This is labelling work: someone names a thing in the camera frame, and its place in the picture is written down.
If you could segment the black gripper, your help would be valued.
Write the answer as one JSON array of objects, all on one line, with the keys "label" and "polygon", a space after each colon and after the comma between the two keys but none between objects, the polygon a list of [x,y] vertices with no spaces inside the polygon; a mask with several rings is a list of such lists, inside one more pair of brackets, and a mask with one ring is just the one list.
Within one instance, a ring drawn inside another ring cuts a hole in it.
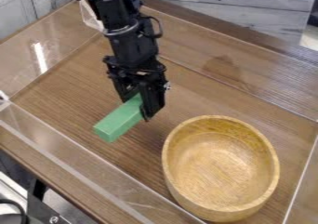
[{"label": "black gripper", "polygon": [[156,58],[151,58],[128,66],[119,63],[115,56],[106,56],[103,62],[120,100],[127,102],[140,94],[140,110],[144,120],[148,121],[166,106],[166,65]]}]

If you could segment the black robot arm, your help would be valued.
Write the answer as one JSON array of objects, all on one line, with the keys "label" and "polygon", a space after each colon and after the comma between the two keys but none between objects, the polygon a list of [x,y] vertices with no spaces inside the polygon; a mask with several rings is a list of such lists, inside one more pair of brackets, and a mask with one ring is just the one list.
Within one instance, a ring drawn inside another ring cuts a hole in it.
[{"label": "black robot arm", "polygon": [[144,119],[166,106],[166,65],[158,60],[160,21],[140,12],[142,0],[87,0],[114,53],[103,58],[107,73],[123,101],[139,96]]}]

